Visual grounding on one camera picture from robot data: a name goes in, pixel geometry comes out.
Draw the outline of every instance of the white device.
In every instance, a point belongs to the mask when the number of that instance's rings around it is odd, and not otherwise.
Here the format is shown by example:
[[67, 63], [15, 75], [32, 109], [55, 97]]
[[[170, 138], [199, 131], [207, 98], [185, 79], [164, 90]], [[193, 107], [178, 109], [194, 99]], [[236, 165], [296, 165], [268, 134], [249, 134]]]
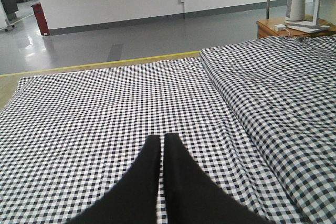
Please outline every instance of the white device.
[[304, 19], [306, 0], [287, 0], [286, 22], [298, 22]]
[[286, 28], [283, 24], [274, 25], [274, 31], [284, 31]]
[[7, 16], [5, 13], [5, 10], [2, 6], [2, 3], [0, 1], [0, 27], [6, 27], [7, 26]]
[[314, 14], [313, 14], [313, 21], [312, 22], [309, 22], [309, 21], [298, 22], [298, 23], [295, 23], [295, 24], [290, 24], [288, 27], [291, 28], [291, 29], [304, 31], [305, 33], [309, 33], [309, 34], [310, 33], [316, 33], [318, 31], [328, 30], [330, 28], [330, 26], [318, 24], [320, 1], [321, 0], [315, 0]]

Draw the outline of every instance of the mattress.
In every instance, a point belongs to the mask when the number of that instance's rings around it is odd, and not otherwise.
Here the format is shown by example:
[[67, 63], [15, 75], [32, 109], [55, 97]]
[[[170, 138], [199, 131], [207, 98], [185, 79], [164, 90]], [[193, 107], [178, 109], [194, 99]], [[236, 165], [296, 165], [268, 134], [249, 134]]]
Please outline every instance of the mattress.
[[[335, 223], [336, 37], [323, 38], [21, 79], [0, 111], [0, 222], [64, 223], [120, 180], [148, 135], [178, 133], [256, 214]], [[167, 223], [162, 174], [157, 222]]]

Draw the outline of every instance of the gray baseboard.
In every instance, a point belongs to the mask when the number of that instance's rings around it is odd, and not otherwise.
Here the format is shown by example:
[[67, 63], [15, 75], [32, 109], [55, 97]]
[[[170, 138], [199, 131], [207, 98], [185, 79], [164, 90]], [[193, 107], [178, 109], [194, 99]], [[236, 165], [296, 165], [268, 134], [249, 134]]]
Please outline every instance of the gray baseboard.
[[[287, 0], [271, 1], [271, 7], [284, 6], [286, 5], [286, 3], [287, 3]], [[195, 17], [219, 15], [219, 14], [226, 14], [226, 13], [244, 12], [246, 10], [256, 10], [256, 9], [264, 9], [264, 8], [266, 8], [266, 2], [247, 4], [247, 5], [238, 5], [238, 6], [231, 6], [231, 7], [210, 9], [210, 10], [200, 10], [198, 12], [186, 13], [186, 17], [195, 18]], [[158, 16], [158, 17], [124, 20], [124, 21], [119, 21], [119, 22], [109, 22], [109, 23], [92, 24], [92, 25], [85, 25], [85, 26], [73, 26], [73, 27], [65, 27], [65, 28], [58, 28], [58, 29], [50, 29], [50, 35], [61, 35], [61, 34], [79, 33], [82, 31], [93, 31], [93, 30], [117, 28], [117, 27], [124, 27], [124, 26], [134, 26], [134, 25], [139, 25], [139, 24], [158, 22], [162, 20], [182, 19], [183, 17], [184, 15], [180, 13], [180, 14], [164, 15], [164, 16]]]

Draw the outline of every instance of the black and white checkered sheet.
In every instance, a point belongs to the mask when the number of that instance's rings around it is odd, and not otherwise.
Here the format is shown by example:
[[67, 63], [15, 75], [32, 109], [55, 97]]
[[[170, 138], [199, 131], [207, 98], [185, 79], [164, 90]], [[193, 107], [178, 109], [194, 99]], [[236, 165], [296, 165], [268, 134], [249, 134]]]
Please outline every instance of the black and white checkered sheet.
[[201, 51], [209, 78], [309, 223], [336, 223], [336, 37]]

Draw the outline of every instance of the white space heater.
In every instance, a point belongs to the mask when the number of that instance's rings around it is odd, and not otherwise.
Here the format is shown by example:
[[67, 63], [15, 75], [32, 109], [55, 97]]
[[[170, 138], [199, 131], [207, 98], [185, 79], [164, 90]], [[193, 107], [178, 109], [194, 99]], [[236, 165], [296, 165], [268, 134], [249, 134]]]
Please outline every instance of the white space heater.
[[287, 0], [285, 22], [303, 21], [306, 0]]

